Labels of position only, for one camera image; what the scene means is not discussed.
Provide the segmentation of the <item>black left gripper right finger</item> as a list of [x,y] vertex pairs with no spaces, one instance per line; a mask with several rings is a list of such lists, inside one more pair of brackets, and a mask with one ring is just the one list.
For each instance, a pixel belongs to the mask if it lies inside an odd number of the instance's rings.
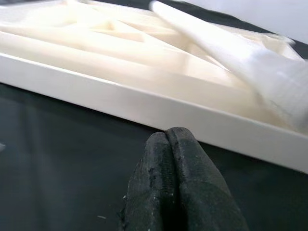
[[180,204],[189,231],[247,231],[223,176],[186,128],[166,131],[177,170]]

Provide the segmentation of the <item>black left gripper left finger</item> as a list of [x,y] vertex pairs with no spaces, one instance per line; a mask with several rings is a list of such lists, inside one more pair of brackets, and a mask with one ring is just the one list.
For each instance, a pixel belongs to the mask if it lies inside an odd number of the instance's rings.
[[170,143],[163,132],[152,134],[128,182],[121,231],[178,229],[178,184]]

